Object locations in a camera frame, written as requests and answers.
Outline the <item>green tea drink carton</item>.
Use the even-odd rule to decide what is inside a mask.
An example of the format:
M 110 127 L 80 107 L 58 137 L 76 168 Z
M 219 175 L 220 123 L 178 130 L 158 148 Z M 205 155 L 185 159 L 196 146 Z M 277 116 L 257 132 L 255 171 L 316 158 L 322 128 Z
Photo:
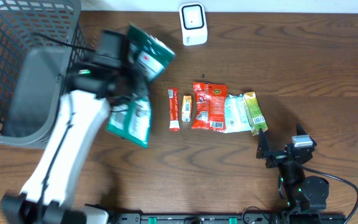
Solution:
M 246 108 L 247 117 L 251 127 L 251 133 L 253 136 L 259 134 L 260 129 L 265 132 L 268 130 L 267 123 L 262 114 L 262 111 L 259 107 L 259 102 L 257 100 L 256 94 L 254 91 L 245 93 L 243 95 L 244 106 Z

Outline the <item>red snack bag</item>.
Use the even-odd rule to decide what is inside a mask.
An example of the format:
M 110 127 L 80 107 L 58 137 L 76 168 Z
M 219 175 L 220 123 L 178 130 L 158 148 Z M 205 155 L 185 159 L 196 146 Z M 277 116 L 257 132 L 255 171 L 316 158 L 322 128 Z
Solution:
M 225 101 L 227 86 L 194 82 L 197 114 L 192 124 L 193 129 L 212 130 L 223 133 L 225 125 Z

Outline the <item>white barcode scanner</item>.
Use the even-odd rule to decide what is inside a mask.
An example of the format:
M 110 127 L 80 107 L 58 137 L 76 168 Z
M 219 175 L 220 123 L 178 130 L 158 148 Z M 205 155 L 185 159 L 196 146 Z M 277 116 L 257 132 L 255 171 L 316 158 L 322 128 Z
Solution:
M 199 2 L 182 4 L 179 8 L 183 45 L 202 45 L 208 40 L 204 6 Z

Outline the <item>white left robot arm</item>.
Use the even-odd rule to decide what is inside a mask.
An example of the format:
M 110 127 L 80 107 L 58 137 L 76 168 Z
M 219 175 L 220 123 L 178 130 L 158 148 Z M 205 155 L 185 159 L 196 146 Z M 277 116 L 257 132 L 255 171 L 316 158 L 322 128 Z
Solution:
M 89 60 L 65 76 L 65 94 L 41 160 L 18 196 L 5 194 L 8 223 L 109 223 L 114 216 L 98 205 L 72 209 L 76 186 L 93 141 L 114 106 L 148 95 L 147 80 L 128 61 L 129 38 L 104 30 Z

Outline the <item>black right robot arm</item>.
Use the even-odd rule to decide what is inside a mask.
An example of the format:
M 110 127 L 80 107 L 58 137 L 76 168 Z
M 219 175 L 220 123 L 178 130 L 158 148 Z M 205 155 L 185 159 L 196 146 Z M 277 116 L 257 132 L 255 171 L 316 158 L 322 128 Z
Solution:
M 281 151 L 269 147 L 263 131 L 259 131 L 259 144 L 256 158 L 265 159 L 268 169 L 278 168 L 281 185 L 290 208 L 302 212 L 320 212 L 326 209 L 329 195 L 329 182 L 315 175 L 306 176 L 302 164 L 313 158 L 317 143 L 306 133 L 301 125 L 296 126 L 296 135 Z

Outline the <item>green white 3M package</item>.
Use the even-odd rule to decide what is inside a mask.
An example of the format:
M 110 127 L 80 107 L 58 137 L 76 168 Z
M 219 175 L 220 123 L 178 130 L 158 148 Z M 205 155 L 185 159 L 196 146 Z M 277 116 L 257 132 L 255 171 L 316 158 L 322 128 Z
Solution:
M 165 71 L 175 52 L 134 24 L 130 25 L 127 37 L 130 77 L 135 90 L 123 104 L 112 108 L 106 130 L 146 148 L 152 120 L 149 84 Z

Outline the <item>red chocolate bar wrapper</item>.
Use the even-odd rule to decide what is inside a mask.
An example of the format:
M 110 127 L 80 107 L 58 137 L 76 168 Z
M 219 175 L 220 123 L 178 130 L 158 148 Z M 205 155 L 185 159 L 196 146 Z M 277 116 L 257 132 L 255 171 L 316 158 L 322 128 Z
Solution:
M 179 118 L 178 118 L 178 88 L 169 88 L 168 89 L 168 99 L 170 106 L 170 131 L 179 131 Z

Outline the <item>orange tissue pack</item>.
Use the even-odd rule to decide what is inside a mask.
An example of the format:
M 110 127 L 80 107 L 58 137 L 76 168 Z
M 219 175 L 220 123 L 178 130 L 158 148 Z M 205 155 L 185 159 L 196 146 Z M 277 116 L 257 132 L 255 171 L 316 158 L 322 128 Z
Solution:
M 191 95 L 184 95 L 182 101 L 181 119 L 183 122 L 189 123 L 191 121 L 192 110 L 192 97 Z

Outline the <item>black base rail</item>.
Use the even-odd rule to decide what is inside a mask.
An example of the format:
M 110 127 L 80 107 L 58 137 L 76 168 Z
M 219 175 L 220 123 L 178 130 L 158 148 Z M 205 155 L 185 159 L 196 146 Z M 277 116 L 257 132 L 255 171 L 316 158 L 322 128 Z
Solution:
M 262 223 L 344 223 L 345 216 L 338 213 L 300 214 L 285 218 L 284 212 L 267 213 L 256 207 L 241 214 L 146 214 L 138 211 L 112 211 L 99 205 L 86 204 L 81 208 L 87 223 L 110 224 L 262 224 Z

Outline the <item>mint wet wipes pack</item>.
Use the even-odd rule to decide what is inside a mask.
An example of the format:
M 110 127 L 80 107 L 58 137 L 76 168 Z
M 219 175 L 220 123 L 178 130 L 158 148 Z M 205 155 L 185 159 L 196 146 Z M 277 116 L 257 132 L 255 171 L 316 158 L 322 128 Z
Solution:
M 224 119 L 226 125 L 224 133 L 237 133 L 251 130 L 242 95 L 229 95 L 226 97 Z

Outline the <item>grey plastic mesh basket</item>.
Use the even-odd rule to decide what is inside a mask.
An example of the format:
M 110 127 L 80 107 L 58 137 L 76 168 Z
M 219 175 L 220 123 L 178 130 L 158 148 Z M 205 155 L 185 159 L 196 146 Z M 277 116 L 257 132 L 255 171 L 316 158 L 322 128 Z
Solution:
M 79 0 L 0 0 L 0 144 L 43 149 L 86 55 Z

